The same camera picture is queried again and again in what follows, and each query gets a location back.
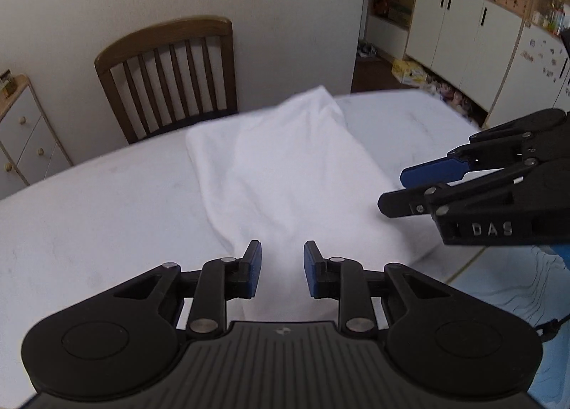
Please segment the white pink sport t-shirt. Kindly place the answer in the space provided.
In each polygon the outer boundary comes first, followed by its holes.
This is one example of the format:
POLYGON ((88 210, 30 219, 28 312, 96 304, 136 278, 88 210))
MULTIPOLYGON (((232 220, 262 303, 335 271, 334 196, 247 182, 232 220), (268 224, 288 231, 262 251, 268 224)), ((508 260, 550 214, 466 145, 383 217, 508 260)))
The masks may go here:
POLYGON ((393 181, 347 127, 326 89, 279 106, 193 126, 186 147, 209 223, 240 255, 262 245, 255 296, 233 318, 252 321, 330 319, 329 300, 310 296, 304 244, 329 256, 380 269, 412 264, 440 241, 426 216, 390 219, 377 206, 393 181))

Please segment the light blue table mat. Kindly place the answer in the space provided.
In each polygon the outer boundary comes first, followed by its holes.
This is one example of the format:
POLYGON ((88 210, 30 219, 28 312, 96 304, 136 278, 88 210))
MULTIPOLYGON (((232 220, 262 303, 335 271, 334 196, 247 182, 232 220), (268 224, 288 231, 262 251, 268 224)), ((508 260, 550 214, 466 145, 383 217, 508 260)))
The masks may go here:
MULTIPOLYGON (((569 268, 537 246, 488 248, 451 285, 533 326, 569 314, 569 268)), ((529 393, 546 408, 569 406, 568 323, 543 345, 529 393)))

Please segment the dark wooden slat chair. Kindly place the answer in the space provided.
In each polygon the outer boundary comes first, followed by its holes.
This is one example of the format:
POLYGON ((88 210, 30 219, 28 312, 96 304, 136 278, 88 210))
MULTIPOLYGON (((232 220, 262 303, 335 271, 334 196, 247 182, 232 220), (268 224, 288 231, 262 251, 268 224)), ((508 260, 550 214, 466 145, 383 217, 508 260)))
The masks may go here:
POLYGON ((233 36, 227 17, 183 17, 102 50, 95 72, 129 145, 239 112, 233 36))

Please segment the white drawer sideboard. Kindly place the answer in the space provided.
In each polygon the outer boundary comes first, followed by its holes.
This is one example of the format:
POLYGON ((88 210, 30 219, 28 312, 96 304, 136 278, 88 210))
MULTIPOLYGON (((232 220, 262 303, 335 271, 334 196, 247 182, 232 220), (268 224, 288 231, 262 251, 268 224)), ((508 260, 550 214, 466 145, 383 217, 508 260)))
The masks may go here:
POLYGON ((72 167, 34 88, 24 74, 12 78, 12 95, 1 96, 1 197, 72 167))

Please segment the white wall cabinet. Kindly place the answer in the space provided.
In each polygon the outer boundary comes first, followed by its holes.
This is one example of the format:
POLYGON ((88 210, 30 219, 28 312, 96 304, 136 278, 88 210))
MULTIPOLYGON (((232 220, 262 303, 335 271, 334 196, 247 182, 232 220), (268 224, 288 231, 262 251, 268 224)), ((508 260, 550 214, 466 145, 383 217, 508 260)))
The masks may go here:
POLYGON ((569 107, 569 0, 414 0, 407 57, 478 126, 569 107))

